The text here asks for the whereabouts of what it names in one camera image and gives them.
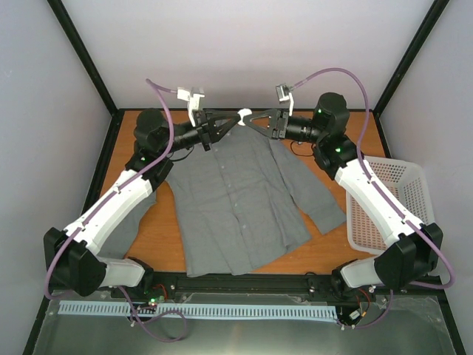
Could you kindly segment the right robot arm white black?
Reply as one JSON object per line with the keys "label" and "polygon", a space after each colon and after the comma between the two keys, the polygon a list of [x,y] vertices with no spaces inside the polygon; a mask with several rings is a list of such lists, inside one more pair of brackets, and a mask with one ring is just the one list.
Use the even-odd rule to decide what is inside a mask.
{"label": "right robot arm white black", "polygon": [[375,175],[345,133],[349,118],[344,97],[327,92],[320,96],[311,119],[270,109],[242,120],[270,139],[311,143],[317,166],[354,198],[381,233],[386,250],[333,270],[334,291],[344,295],[368,285],[398,291],[436,268],[443,232],[436,223],[414,216]]}

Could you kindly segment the grey button-up shirt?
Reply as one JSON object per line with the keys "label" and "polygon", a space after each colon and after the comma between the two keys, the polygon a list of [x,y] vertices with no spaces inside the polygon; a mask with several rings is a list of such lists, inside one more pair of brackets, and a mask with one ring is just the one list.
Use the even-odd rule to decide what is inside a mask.
{"label": "grey button-up shirt", "polygon": [[310,240],[346,216],[325,185],[281,141],[235,126],[209,151],[176,152],[167,183],[174,195],[186,272],[241,275]]}

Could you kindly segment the white round brooch backing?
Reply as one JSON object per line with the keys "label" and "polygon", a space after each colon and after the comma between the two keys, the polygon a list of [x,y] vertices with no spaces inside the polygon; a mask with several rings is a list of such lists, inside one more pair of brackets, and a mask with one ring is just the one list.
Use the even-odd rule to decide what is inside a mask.
{"label": "white round brooch backing", "polygon": [[238,115],[239,115],[238,124],[240,126],[245,126],[244,118],[248,115],[251,115],[251,114],[252,114],[252,111],[248,108],[244,108],[244,109],[239,110],[238,111]]}

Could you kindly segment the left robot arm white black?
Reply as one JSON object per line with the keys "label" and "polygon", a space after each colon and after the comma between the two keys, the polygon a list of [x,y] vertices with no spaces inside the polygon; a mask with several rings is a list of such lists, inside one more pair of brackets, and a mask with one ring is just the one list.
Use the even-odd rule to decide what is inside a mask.
{"label": "left robot arm white black", "polygon": [[236,112],[211,109],[193,111],[181,124],[169,117],[159,109],[143,110],[136,120],[133,155],[111,188],[76,221],[44,235],[46,283],[56,281],[82,297],[105,287],[127,287],[140,298],[152,293],[151,266],[133,257],[102,257],[103,245],[166,179],[174,165],[172,152],[197,144],[209,150],[241,120]]}

